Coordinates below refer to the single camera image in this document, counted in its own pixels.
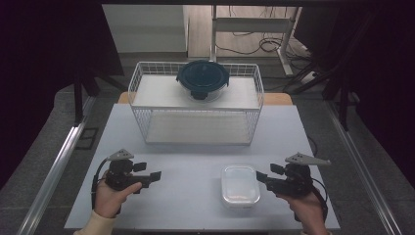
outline forearm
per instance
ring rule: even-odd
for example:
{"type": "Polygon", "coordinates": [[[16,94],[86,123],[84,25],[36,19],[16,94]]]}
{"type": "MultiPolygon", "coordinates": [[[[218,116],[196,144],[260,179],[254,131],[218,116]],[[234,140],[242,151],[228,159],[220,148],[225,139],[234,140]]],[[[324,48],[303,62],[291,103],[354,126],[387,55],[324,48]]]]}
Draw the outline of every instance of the forearm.
{"type": "Polygon", "coordinates": [[[111,235],[114,223],[115,218],[101,217],[92,211],[91,217],[85,227],[74,232],[73,235],[111,235]]]}

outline round container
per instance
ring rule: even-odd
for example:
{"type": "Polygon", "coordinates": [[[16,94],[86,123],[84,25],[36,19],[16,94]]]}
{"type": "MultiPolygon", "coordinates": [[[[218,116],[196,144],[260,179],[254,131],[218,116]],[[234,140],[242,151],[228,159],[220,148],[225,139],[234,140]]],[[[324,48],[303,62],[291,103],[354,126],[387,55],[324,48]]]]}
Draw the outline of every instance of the round container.
{"type": "Polygon", "coordinates": [[[225,85],[229,86],[229,72],[215,62],[194,61],[180,68],[176,80],[191,99],[210,102],[220,96],[225,85]]]}
{"type": "Polygon", "coordinates": [[[232,164],[222,170],[222,201],[228,208],[250,208],[259,198],[259,185],[253,167],[232,164]]]}

